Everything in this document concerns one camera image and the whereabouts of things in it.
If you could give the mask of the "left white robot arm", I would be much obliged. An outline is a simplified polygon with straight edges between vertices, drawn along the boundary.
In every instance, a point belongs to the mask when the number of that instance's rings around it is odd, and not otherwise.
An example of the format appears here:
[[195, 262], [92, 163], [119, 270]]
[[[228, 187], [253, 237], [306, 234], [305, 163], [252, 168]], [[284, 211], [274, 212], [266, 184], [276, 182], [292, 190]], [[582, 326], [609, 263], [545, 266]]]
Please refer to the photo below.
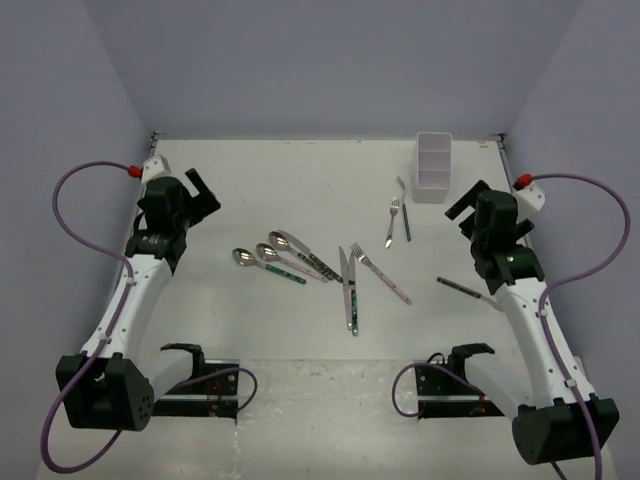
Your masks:
[[157, 300], [186, 251], [188, 230], [221, 207], [195, 169], [185, 175], [195, 195], [172, 175], [145, 181], [132, 234], [117, 257], [123, 274], [111, 302], [80, 353], [58, 362], [56, 380], [74, 428], [141, 431], [163, 395], [177, 386], [195, 393], [207, 383], [198, 345], [169, 343], [151, 362], [139, 358]]

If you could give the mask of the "pink handled knife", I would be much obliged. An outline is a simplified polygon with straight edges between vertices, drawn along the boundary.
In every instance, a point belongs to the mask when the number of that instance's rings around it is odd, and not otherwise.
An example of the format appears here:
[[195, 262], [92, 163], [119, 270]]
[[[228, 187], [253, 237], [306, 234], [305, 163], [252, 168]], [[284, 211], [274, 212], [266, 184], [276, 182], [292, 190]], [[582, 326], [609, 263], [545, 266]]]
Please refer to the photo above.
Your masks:
[[343, 248], [339, 246], [338, 249], [339, 249], [339, 257], [340, 257], [346, 326], [347, 326], [347, 330], [351, 331], [353, 324], [352, 324], [352, 312], [351, 312], [351, 294], [350, 294], [350, 286], [349, 286], [349, 266], [348, 266], [347, 257]]

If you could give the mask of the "pink handled fork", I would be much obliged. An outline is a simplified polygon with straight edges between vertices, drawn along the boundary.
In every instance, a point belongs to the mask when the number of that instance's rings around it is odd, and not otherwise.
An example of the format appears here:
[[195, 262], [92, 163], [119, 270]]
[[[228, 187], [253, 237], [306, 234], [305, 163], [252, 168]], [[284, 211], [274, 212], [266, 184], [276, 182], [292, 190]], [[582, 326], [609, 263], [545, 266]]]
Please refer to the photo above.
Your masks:
[[366, 255], [363, 249], [357, 244], [351, 245], [351, 251], [355, 254], [358, 261], [369, 268], [389, 289], [391, 289], [396, 296], [398, 296], [405, 304], [411, 305], [412, 300], [406, 295], [397, 284], [391, 280], [386, 274], [384, 274]]

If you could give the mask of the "all-silver fork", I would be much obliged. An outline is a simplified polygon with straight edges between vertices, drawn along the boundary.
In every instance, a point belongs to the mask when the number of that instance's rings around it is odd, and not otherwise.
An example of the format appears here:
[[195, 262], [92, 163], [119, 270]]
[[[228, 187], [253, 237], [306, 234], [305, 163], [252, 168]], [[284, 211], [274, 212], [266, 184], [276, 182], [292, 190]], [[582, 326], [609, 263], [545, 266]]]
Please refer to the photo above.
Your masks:
[[398, 197], [393, 197], [392, 200], [391, 200], [390, 207], [389, 207], [390, 220], [389, 220], [389, 226], [388, 226], [388, 230], [387, 230], [387, 234], [386, 234], [386, 238], [385, 238], [385, 245], [384, 245], [385, 249], [389, 249], [391, 247], [391, 245], [392, 245], [393, 232], [394, 232], [394, 221], [395, 221], [395, 218], [396, 218], [397, 214], [399, 213], [399, 209], [400, 209], [399, 198]]

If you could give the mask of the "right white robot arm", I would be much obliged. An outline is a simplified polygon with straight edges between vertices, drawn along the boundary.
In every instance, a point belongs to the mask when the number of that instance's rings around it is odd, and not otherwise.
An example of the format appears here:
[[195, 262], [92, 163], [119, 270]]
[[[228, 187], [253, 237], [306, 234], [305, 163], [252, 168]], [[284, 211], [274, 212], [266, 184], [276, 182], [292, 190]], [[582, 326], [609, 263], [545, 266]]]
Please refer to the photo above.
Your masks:
[[545, 273], [522, 237], [533, 230], [532, 213], [543, 192], [531, 181], [514, 193], [478, 181], [447, 211], [454, 220], [471, 208], [459, 227], [470, 241], [474, 268], [509, 321], [529, 379], [523, 381], [484, 346], [459, 346], [446, 368], [448, 385], [486, 394], [510, 420], [516, 448], [530, 465], [591, 457], [613, 432], [619, 411], [602, 398], [581, 371], [564, 338], [549, 299]]

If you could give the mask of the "teal handled knife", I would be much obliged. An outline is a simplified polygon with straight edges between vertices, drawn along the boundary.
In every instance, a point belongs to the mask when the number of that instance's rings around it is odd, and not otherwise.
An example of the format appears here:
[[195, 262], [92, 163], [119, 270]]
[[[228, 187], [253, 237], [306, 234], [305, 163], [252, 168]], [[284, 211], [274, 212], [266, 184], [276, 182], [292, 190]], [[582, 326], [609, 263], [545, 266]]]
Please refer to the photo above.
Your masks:
[[358, 325], [358, 301], [357, 301], [357, 291], [356, 291], [356, 275], [355, 275], [355, 267], [356, 267], [356, 256], [353, 252], [351, 252], [348, 260], [348, 282], [350, 288], [350, 308], [351, 308], [351, 332], [354, 337], [359, 335], [359, 325]]

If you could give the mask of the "dark floral handled knife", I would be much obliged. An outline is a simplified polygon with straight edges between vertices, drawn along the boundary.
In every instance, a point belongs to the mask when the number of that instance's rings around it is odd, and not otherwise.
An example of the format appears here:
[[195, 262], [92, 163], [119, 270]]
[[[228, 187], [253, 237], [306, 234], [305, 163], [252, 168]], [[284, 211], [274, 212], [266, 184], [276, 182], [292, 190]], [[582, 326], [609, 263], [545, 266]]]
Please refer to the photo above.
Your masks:
[[284, 237], [295, 247], [297, 247], [300, 252], [305, 255], [306, 257], [308, 257], [315, 265], [317, 265], [321, 271], [323, 273], [328, 273], [331, 280], [335, 280], [339, 283], [341, 283], [343, 281], [343, 278], [336, 272], [334, 271], [331, 267], [329, 267], [326, 263], [324, 263], [322, 260], [320, 260], [315, 254], [312, 253], [311, 249], [304, 244], [302, 241], [300, 241], [299, 239], [297, 239], [295, 236], [293, 236], [292, 234], [284, 231], [284, 230], [280, 230], [280, 233], [284, 235]]

